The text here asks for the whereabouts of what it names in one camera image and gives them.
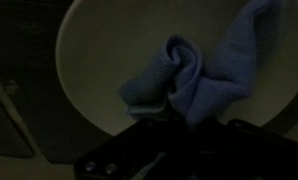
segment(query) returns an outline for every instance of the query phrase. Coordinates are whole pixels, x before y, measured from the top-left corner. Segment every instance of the towel fold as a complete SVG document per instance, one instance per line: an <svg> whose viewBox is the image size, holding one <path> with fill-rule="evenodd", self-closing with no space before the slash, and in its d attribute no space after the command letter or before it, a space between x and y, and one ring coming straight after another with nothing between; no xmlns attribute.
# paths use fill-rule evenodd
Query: towel fold
<svg viewBox="0 0 298 180"><path fill-rule="evenodd" d="M167 119L175 110L189 127L252 94L259 41L277 32L282 0L252 0L228 28L206 63L199 48L179 35L170 37L143 73L119 94L135 119ZM269 37L276 42L275 36Z"/></svg>

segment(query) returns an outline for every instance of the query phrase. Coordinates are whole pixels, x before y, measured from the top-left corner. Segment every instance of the round plate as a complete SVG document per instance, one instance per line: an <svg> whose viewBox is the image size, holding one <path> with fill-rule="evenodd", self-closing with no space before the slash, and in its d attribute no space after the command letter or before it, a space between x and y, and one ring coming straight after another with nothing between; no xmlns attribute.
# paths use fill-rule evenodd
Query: round plate
<svg viewBox="0 0 298 180"><path fill-rule="evenodd" d="M72 104L95 126L116 135L134 123L117 94L139 74L162 43L174 34L212 55L226 28L247 0L77 0L57 41L57 69ZM286 36L272 59L259 69L251 98L233 103L221 118L261 126L298 91L298 0L289 0Z"/></svg>

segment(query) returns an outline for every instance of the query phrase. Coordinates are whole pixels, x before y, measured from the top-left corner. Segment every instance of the dark background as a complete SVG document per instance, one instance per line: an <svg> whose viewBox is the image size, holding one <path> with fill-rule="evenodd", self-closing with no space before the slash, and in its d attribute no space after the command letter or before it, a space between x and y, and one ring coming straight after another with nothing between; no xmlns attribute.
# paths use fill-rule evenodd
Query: dark background
<svg viewBox="0 0 298 180"><path fill-rule="evenodd" d="M72 0L0 0L0 78L46 158L73 163L110 136L69 103L55 69L55 44ZM265 128L284 134L298 122L298 95Z"/></svg>

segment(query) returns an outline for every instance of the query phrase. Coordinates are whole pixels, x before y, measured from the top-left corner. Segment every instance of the black device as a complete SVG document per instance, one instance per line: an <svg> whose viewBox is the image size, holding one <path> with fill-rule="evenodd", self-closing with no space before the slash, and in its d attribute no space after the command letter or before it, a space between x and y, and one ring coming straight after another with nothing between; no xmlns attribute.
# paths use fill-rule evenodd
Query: black device
<svg viewBox="0 0 298 180"><path fill-rule="evenodd" d="M80 158L78 180L129 180L164 156L144 180L298 180L298 143L242 120L143 119Z"/></svg>

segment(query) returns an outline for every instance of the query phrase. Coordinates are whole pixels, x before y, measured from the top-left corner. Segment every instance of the blue cloth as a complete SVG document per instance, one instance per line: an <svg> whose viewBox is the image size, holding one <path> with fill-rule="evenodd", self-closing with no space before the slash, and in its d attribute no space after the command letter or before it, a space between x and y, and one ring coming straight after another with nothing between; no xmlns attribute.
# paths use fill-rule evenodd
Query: blue cloth
<svg viewBox="0 0 298 180"><path fill-rule="evenodd" d="M142 74L119 89L127 113L135 119L167 119L175 110L195 127L231 102L251 96L261 57L257 45L268 38L275 41L267 33L276 31L277 18L270 17L282 2L250 1L205 63L192 42L170 37Z"/></svg>

